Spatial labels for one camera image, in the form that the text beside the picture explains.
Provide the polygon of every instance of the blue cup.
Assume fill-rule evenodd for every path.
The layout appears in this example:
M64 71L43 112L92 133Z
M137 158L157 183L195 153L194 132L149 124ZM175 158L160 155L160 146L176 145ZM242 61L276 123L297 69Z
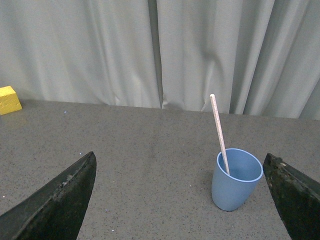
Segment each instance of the blue cup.
M211 194L218 208L233 211L253 192L263 175L263 168L259 160L247 151L237 148L228 148L225 151L230 175L226 172L220 152L216 158Z

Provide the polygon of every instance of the yellow sponge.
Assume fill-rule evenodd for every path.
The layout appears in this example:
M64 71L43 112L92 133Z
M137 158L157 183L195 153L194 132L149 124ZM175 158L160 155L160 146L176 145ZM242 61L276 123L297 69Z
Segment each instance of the yellow sponge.
M0 87L0 115L21 110L18 96L11 86Z

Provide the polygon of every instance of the gray countertop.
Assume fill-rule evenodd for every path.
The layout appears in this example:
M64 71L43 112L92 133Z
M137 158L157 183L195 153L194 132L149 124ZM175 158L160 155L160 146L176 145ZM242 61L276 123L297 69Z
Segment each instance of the gray countertop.
M213 114L22 100L0 116L0 215L93 151L96 180L79 240L289 240L263 176L225 212L211 198ZM320 121L220 115L227 148L266 154L320 182Z

